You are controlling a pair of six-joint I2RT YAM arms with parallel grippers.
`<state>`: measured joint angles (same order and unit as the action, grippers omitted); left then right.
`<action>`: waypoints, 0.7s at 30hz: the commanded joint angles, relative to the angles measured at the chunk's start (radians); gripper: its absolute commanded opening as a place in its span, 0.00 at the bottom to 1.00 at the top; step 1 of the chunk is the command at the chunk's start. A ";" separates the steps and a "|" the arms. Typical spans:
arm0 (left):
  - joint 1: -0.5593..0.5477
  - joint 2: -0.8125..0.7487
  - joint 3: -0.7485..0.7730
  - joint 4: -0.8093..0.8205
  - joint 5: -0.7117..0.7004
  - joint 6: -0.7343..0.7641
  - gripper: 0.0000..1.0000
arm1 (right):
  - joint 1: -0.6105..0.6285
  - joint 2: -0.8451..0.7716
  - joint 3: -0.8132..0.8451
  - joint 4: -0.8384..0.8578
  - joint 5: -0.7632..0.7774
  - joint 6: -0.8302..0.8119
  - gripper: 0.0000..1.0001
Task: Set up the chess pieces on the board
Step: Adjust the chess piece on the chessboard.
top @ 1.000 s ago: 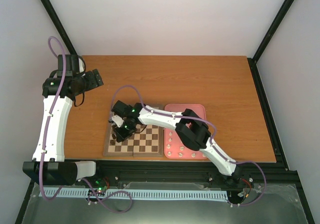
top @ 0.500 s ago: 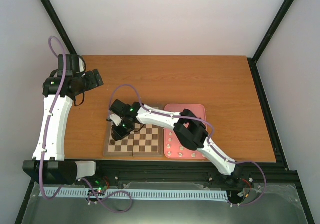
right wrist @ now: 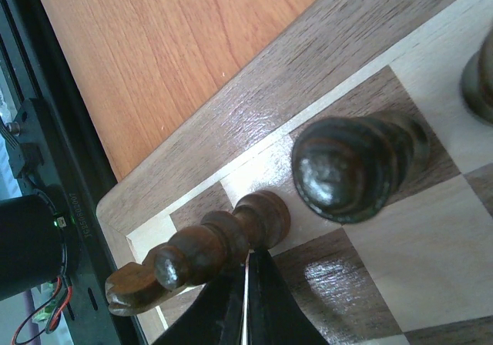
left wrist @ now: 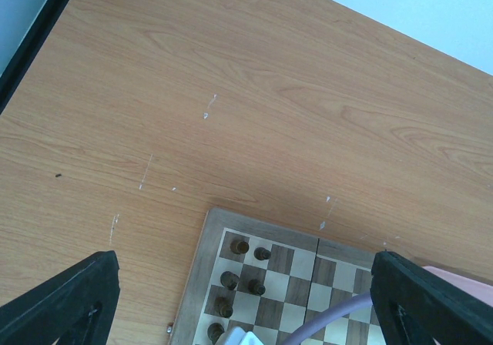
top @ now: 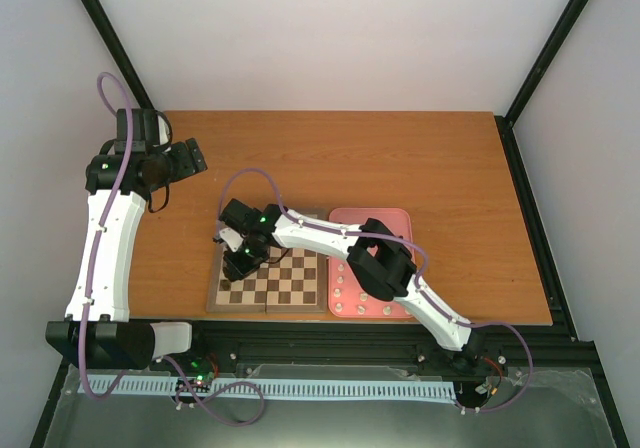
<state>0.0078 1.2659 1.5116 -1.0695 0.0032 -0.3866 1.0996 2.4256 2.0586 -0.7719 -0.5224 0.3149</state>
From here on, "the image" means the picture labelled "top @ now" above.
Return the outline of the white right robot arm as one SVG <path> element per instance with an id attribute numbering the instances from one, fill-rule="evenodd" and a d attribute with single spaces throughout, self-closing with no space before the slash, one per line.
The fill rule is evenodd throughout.
<path id="1" fill-rule="evenodd" d="M 396 302 L 419 321 L 447 353 L 451 367 L 469 372 L 480 357 L 482 337 L 472 323 L 442 300 L 413 262 L 418 247 L 381 221 L 340 224 L 269 204 L 259 210 L 232 199 L 217 219 L 214 241 L 226 246 L 222 269 L 231 281 L 247 278 L 267 262 L 272 248 L 306 249 L 345 262 L 365 293 Z"/>

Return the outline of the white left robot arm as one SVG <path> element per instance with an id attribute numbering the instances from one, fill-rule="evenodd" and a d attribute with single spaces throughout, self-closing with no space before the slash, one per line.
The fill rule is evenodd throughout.
<path id="1" fill-rule="evenodd" d="M 162 112 L 116 114 L 115 138 L 86 168 L 88 228 L 81 267 L 61 321 L 51 321 L 47 343 L 77 368 L 147 368 L 164 355 L 186 370 L 201 368 L 208 346 L 188 322 L 133 322 L 128 284 L 136 232 L 152 212 L 152 194 L 206 170 L 195 139 L 173 139 Z"/>

